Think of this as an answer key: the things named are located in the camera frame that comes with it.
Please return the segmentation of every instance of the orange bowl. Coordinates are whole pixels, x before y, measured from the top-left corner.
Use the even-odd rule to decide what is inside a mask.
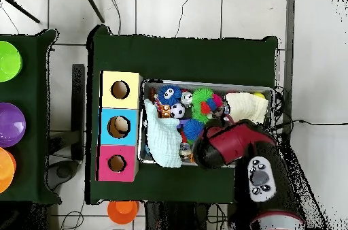
[[[139,211],[138,201],[110,201],[107,206],[107,215],[118,224],[132,222]]]
[[[16,160],[11,153],[0,147],[0,193],[10,186],[15,171]]]

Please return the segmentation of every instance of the table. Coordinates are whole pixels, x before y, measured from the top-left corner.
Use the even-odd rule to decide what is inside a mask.
[[[14,155],[17,168],[10,187],[0,194],[0,201],[58,203],[59,198],[45,186],[48,162],[48,84],[46,66],[48,48],[56,30],[44,30],[36,36],[0,35],[13,44],[22,57],[22,71],[12,80],[0,83],[0,101],[19,107],[27,122],[23,138],[6,148]]]
[[[143,78],[274,87],[277,38],[185,39],[110,35],[104,25],[88,36],[86,203],[107,200],[234,201],[234,169],[178,169],[139,164],[132,183],[95,180],[100,70]]]

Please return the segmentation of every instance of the purple bowl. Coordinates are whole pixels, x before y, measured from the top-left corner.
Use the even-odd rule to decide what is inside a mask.
[[[0,147],[17,144],[25,132],[25,117],[15,105],[0,103]]]

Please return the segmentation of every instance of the yellow ball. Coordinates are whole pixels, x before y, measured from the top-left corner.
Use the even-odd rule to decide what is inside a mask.
[[[264,95],[261,94],[261,93],[259,93],[259,92],[254,93],[254,95],[255,95],[255,96],[258,96],[258,97],[261,97],[261,98],[263,98],[263,99],[266,99],[266,98],[264,97]]]

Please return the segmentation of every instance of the soccer ball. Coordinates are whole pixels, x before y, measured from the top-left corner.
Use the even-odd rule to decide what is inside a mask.
[[[171,118],[182,118],[185,114],[185,107],[181,103],[171,106]]]

